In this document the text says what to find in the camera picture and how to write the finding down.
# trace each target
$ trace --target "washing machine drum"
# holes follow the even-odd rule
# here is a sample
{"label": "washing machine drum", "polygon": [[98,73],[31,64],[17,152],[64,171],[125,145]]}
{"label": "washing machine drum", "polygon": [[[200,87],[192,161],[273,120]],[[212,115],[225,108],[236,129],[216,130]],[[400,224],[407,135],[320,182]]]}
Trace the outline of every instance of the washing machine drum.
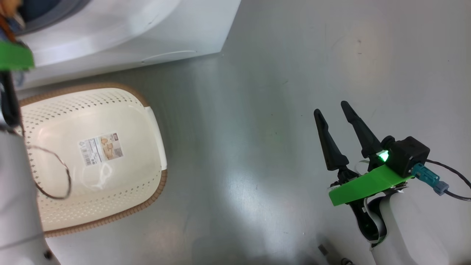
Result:
{"label": "washing machine drum", "polygon": [[21,34],[31,33],[67,19],[86,6],[90,0],[23,0],[18,10],[26,28]]}

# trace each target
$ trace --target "white plastic basket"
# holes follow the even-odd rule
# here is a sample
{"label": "white plastic basket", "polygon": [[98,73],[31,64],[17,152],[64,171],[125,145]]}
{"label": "white plastic basket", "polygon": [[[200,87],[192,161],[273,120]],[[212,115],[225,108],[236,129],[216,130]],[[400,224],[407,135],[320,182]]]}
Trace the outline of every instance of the white plastic basket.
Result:
{"label": "white plastic basket", "polygon": [[[116,83],[68,88],[20,102],[27,145],[56,153],[67,165],[72,193],[38,193],[47,236],[77,232],[142,210],[162,192],[167,161],[152,109],[135,90]],[[63,196],[65,168],[29,149],[34,180]]]}

